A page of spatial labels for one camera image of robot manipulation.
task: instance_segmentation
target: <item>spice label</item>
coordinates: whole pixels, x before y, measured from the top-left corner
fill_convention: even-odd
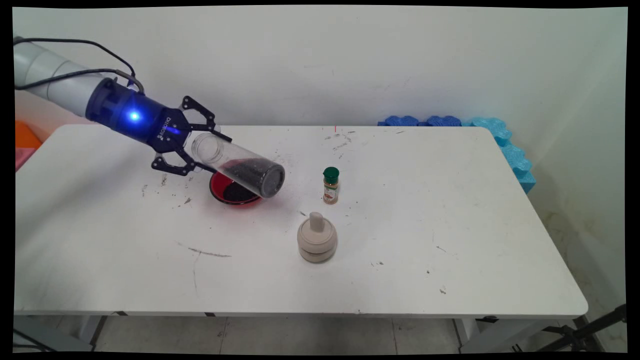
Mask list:
[[[338,189],[332,189],[327,186],[324,187],[324,198],[327,201],[331,201],[335,199],[335,196],[338,194]]]

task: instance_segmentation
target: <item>black stand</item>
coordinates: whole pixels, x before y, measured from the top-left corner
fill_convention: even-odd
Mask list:
[[[563,337],[555,340],[545,347],[542,347],[538,352],[558,351],[566,348],[567,346],[571,346],[571,351],[588,350],[588,347],[584,342],[585,338],[620,321],[624,323],[627,322],[626,304],[618,306],[614,311],[597,318],[580,329],[574,330],[566,325],[563,327],[546,327],[544,331],[562,334]]]

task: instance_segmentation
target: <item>lid knob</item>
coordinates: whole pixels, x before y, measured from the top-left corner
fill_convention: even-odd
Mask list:
[[[311,225],[311,230],[316,233],[321,233],[324,230],[324,218],[322,214],[316,213],[315,211],[309,214],[309,222]]]

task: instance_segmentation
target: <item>light blue foam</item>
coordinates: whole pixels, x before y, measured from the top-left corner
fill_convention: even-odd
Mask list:
[[[522,190],[524,190],[524,193],[529,193],[529,191],[531,191],[531,189],[533,189],[533,186],[536,184],[536,179],[533,177],[533,175],[531,175],[530,171],[527,171],[527,173],[523,177],[518,179],[518,181],[520,182],[520,186],[522,186]]]
[[[521,148],[507,141],[507,144],[500,147],[500,150],[502,150],[502,154],[518,179],[521,179],[531,170],[531,161],[525,159],[524,150]]]
[[[507,130],[507,125],[504,121],[492,117],[492,118],[482,118],[482,117],[474,117],[471,119],[471,126],[479,126],[485,129],[489,129],[493,138],[498,143],[499,146],[505,146],[507,141],[511,138],[511,131]]]

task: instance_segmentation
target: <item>jar lid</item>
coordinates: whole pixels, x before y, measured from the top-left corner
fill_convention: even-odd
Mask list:
[[[322,173],[327,183],[335,184],[338,181],[338,175],[340,172],[335,167],[328,167]]]
[[[311,254],[331,251],[338,239],[333,224],[320,213],[313,212],[298,228],[298,246]]]

